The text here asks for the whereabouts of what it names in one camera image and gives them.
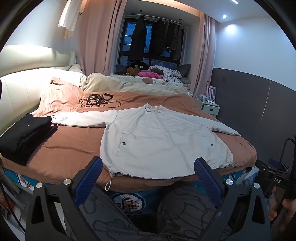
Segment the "person's right hand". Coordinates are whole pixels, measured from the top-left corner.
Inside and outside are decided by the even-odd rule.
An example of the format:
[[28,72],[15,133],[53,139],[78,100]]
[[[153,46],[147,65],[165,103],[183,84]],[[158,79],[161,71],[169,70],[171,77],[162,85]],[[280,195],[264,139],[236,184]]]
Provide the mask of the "person's right hand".
[[282,233],[295,214],[295,199],[283,199],[283,190],[275,187],[269,200],[269,220],[274,221],[273,229]]

